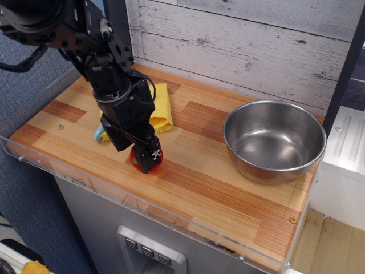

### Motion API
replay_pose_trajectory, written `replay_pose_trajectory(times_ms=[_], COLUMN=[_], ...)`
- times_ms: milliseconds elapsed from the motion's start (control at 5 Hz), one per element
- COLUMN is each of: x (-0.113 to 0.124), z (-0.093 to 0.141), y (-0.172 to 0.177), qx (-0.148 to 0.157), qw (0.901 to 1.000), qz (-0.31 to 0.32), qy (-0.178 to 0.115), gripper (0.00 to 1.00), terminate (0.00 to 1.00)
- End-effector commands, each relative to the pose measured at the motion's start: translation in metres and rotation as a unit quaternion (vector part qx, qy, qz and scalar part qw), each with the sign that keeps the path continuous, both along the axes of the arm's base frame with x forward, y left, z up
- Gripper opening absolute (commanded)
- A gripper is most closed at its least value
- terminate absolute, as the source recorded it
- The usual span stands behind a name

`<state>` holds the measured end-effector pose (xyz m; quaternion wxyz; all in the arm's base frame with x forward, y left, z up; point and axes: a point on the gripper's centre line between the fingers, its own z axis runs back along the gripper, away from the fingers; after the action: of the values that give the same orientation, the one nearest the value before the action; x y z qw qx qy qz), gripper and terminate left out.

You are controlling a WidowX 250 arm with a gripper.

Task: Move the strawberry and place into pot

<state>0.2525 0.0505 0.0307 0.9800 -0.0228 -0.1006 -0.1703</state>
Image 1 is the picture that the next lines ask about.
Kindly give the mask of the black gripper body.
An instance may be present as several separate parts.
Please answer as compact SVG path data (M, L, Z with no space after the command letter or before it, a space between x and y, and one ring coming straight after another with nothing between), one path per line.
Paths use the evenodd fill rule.
M132 143L146 142L148 135L155 135L149 119L155 110L156 94L151 93L150 83L148 76L131 70L121 90L96 96L103 115Z

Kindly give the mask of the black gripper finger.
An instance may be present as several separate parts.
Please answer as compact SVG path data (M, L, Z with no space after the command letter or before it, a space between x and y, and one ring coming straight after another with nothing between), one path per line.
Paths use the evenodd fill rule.
M120 131L117 130L105 115L100 118L101 125L118 152L124 151L132 145L132 142Z
M156 135L148 135L146 142L133 146L136 164L144 174L155 170L162 162L162 149Z

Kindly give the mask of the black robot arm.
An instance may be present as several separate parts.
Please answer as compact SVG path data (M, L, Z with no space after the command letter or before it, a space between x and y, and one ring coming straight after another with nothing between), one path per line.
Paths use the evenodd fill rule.
M163 152L150 117L157 95L153 81L132 68L131 49L91 1L2 1L1 32L35 51L1 69L24 73L49 48L72 62L93 89L101 125L118 151L131 148L133 164L149 173Z

